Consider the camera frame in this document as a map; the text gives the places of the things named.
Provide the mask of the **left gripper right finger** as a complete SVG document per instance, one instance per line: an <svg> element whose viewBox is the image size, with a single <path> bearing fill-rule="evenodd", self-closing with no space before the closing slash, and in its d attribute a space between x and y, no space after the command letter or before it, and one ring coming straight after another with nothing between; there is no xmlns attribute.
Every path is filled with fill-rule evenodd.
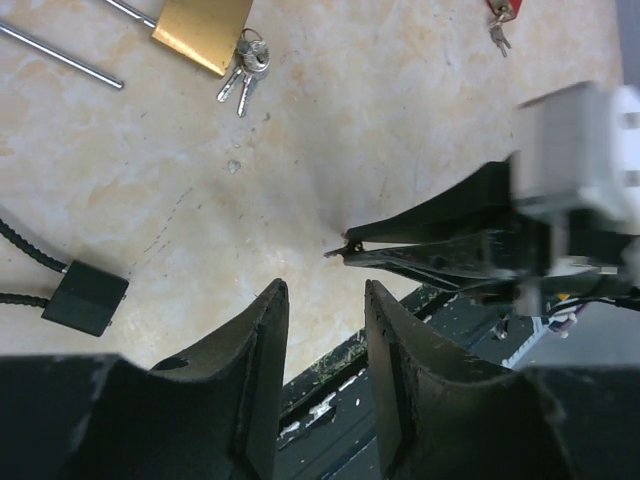
<svg viewBox="0 0 640 480"><path fill-rule="evenodd" d="M639 371L513 371L365 285L369 372L386 479L635 479Z"/></svg>

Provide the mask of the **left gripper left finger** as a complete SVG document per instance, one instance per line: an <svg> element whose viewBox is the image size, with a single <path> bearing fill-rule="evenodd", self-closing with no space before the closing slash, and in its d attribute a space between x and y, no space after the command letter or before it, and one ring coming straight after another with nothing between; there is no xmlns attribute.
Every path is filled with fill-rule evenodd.
<svg viewBox="0 0 640 480"><path fill-rule="evenodd" d="M152 369L117 354L3 357L2 477L272 478L288 326L276 279Z"/></svg>

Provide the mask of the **silver key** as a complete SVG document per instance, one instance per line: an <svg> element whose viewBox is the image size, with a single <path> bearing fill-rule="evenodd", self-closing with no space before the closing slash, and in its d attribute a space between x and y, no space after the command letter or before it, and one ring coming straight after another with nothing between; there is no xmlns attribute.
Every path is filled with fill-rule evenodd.
<svg viewBox="0 0 640 480"><path fill-rule="evenodd" d="M236 87L241 87L236 113L242 118L247 114L252 93L269 73L271 54L262 35L252 28L244 28L233 59L233 70L216 99L219 103L224 103Z"/></svg>
<svg viewBox="0 0 640 480"><path fill-rule="evenodd" d="M498 47L503 57L508 56L508 51L511 49L511 44L506 39L503 32L503 24L505 23L506 14L501 13L489 24L489 34L491 40Z"/></svg>
<svg viewBox="0 0 640 480"><path fill-rule="evenodd" d="M347 242L341 247L328 251L323 254L325 258L331 258L336 256L347 257L361 252L364 249L361 242Z"/></svg>

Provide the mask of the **black cable lock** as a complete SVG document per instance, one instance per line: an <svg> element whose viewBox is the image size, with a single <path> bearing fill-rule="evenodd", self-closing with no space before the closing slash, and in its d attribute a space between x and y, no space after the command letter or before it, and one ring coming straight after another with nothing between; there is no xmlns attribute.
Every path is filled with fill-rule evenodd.
<svg viewBox="0 0 640 480"><path fill-rule="evenodd" d="M125 298L127 279L79 260L65 264L42 252L6 222L1 223L1 236L38 264L62 275L51 297L3 292L3 305L40 308L47 321L93 337L104 334Z"/></svg>

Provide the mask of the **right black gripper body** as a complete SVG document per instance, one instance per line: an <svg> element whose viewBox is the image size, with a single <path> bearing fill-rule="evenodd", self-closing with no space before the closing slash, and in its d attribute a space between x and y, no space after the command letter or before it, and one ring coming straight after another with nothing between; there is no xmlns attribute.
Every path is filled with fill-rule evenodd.
<svg viewBox="0 0 640 480"><path fill-rule="evenodd" d="M591 212L526 222L511 253L516 277L481 292L481 304L639 303L639 237L608 230Z"/></svg>

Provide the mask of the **brass padlock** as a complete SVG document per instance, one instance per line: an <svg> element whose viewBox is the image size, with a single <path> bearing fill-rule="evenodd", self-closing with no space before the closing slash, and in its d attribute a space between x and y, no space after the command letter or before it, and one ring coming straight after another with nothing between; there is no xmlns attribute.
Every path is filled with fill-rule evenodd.
<svg viewBox="0 0 640 480"><path fill-rule="evenodd" d="M153 40L222 78L232 63L236 44L245 29L253 1L166 1L156 19L125 1L111 1L109 4L150 28ZM1 23L1 34L116 90L124 88L122 80L5 21Z"/></svg>

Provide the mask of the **red cable lock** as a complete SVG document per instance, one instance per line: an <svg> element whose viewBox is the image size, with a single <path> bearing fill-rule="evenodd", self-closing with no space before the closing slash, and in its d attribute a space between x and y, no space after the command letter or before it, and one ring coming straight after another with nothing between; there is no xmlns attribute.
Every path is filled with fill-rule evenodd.
<svg viewBox="0 0 640 480"><path fill-rule="evenodd" d="M517 16L522 0L487 0L486 3L495 15L506 13Z"/></svg>

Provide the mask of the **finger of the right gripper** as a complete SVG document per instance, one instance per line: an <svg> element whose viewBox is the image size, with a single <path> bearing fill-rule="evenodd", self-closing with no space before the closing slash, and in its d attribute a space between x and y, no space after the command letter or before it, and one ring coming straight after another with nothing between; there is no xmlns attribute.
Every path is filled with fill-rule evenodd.
<svg viewBox="0 0 640 480"><path fill-rule="evenodd" d="M347 266L384 270L448 292L490 289L518 277L508 240L453 239L428 244L355 249Z"/></svg>
<svg viewBox="0 0 640 480"><path fill-rule="evenodd" d="M352 227L350 243L419 244L492 226L512 212L511 161L484 164L456 185L391 218Z"/></svg>

